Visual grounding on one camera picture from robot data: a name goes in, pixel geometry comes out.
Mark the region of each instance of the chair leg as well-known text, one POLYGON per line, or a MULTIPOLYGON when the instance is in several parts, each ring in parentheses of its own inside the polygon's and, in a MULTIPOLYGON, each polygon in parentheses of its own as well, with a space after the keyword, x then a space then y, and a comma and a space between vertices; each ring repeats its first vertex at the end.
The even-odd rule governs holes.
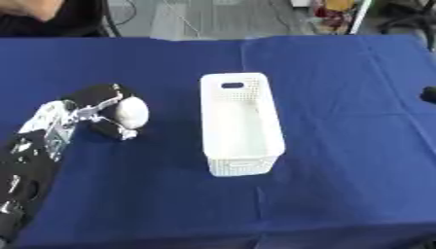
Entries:
POLYGON ((435 40, 433 28, 431 28, 430 23, 425 20, 420 21, 418 24, 420 29, 422 29, 422 31, 424 32, 425 38, 427 39, 427 48, 431 52, 433 52, 435 40))

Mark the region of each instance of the gray floor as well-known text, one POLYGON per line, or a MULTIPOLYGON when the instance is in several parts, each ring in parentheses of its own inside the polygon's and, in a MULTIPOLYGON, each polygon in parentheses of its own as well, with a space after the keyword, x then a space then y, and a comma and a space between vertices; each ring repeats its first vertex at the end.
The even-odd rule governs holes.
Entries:
MULTIPOLYGON (((124 36, 166 40, 217 40, 311 34, 305 11, 289 0, 132 0, 137 16, 121 25, 124 36)), ((113 0, 117 22, 132 14, 130 5, 113 0)))

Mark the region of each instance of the white plastic basket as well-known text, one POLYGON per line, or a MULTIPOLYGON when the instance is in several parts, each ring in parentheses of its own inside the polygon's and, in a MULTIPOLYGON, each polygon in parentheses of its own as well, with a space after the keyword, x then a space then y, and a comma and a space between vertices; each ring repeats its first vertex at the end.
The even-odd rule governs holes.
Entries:
POLYGON ((269 172, 285 151, 267 77, 261 73, 201 78, 203 150, 215 176, 269 172))

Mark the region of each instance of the blue cloth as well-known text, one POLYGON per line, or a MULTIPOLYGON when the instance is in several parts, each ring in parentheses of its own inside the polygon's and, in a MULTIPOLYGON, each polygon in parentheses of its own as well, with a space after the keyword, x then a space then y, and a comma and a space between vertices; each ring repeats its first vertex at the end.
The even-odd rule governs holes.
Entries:
POLYGON ((391 248, 436 233, 436 64, 408 36, 1 40, 0 138, 43 103, 97 83, 151 109, 125 143, 85 128, 19 245, 391 248), (287 151, 271 173, 215 178, 199 79, 263 72, 287 151))

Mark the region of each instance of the cable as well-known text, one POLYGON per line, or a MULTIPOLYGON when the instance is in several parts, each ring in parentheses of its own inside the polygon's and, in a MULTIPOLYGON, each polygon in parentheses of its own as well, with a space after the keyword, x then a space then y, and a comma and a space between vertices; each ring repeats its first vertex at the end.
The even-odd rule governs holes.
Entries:
POLYGON ((106 16, 106 21, 109 29, 112 31, 112 33, 116 37, 123 37, 120 33, 120 30, 118 30, 117 25, 114 22, 114 19, 112 18, 111 10, 109 9, 109 0, 102 0, 102 7, 103 7, 103 13, 106 16))
POLYGON ((273 3, 273 0, 268 0, 268 4, 270 5, 272 10, 274 11, 275 19, 286 28, 287 34, 291 34, 291 32, 292 32, 291 26, 289 25, 289 23, 287 23, 286 21, 284 21, 281 18, 280 12, 278 11, 275 4, 273 3))
POLYGON ((174 12, 174 14, 175 14, 178 18, 182 19, 182 20, 185 22, 185 24, 186 24, 187 26, 189 26, 189 27, 190 27, 194 32, 196 32, 196 36, 197 36, 197 38, 201 38, 201 36, 200 36, 200 32, 199 32, 196 28, 194 28, 188 20, 186 20, 185 18, 183 18, 182 16, 180 16, 180 15, 177 13, 177 11, 174 9, 174 7, 172 7, 172 6, 168 3, 167 0, 163 0, 163 2, 166 4, 167 7, 169 7, 169 8, 174 12))
POLYGON ((126 20, 123 20, 121 22, 115 23, 116 26, 120 26, 120 25, 124 25, 124 24, 128 23, 129 21, 131 21, 134 18, 136 18, 137 14, 138 14, 138 10, 137 10, 136 5, 134 3, 131 0, 125 0, 125 1, 130 4, 131 10, 133 11, 133 13, 126 20))

